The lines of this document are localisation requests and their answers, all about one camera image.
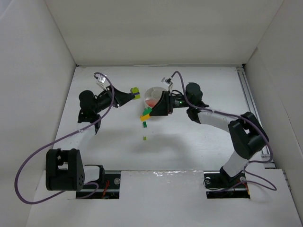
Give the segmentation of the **orange round lego dish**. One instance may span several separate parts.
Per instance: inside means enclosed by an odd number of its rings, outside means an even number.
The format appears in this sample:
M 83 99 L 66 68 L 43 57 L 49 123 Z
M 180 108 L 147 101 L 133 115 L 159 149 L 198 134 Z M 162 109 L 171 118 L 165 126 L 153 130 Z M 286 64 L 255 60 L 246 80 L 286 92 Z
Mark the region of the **orange round lego dish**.
M 158 103 L 158 100 L 149 99 L 149 100 L 146 100 L 145 103 L 148 107 L 153 108 Z

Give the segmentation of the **multicolour lego assembly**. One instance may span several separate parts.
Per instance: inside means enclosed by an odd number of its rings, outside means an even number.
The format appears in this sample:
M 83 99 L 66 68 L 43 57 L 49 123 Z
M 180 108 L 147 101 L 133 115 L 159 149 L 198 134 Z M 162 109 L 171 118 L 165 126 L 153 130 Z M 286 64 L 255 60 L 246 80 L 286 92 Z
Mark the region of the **multicolour lego assembly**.
M 130 92 L 134 95 L 134 99 L 140 99 L 141 98 L 140 91 L 139 91 L 138 87 L 131 88 Z

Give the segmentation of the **green and yellow lego stack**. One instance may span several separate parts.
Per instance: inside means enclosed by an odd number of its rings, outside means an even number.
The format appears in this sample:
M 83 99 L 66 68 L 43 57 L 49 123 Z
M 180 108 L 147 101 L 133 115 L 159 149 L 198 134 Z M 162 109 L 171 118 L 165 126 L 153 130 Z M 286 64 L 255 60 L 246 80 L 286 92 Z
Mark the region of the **green and yellow lego stack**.
M 141 120 L 142 122 L 148 120 L 148 119 L 150 118 L 150 113 L 151 113 L 151 111 L 152 111 L 152 108 L 151 108 L 151 107 L 145 108 L 144 111 L 143 111 L 143 113 L 142 113 L 142 115 L 140 116 L 140 120 Z

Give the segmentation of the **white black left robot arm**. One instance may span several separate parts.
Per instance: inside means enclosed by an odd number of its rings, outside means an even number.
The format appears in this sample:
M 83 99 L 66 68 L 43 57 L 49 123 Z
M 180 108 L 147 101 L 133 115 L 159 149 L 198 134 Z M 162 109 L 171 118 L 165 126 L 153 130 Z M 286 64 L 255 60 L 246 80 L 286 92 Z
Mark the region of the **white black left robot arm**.
M 69 136 L 70 145 L 51 149 L 46 154 L 46 188 L 49 191 L 80 191 L 90 182 L 104 182 L 102 165 L 84 165 L 81 155 L 101 126 L 100 112 L 109 107 L 121 107 L 135 98 L 116 88 L 107 87 L 99 95 L 85 90 L 79 94 L 78 130 Z

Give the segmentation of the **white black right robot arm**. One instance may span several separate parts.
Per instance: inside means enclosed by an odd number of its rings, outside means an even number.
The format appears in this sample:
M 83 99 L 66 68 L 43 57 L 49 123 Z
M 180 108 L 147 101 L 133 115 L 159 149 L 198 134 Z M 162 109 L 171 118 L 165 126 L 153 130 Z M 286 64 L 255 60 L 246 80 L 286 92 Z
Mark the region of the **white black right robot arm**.
M 217 182 L 220 188 L 233 187 L 253 156 L 268 145 L 269 139 L 255 115 L 246 112 L 234 115 L 211 110 L 202 100 L 203 93 L 197 83 L 188 83 L 183 92 L 163 91 L 149 116 L 167 116 L 177 108 L 186 108 L 190 120 L 210 125 L 229 133 L 234 151 L 220 168 Z

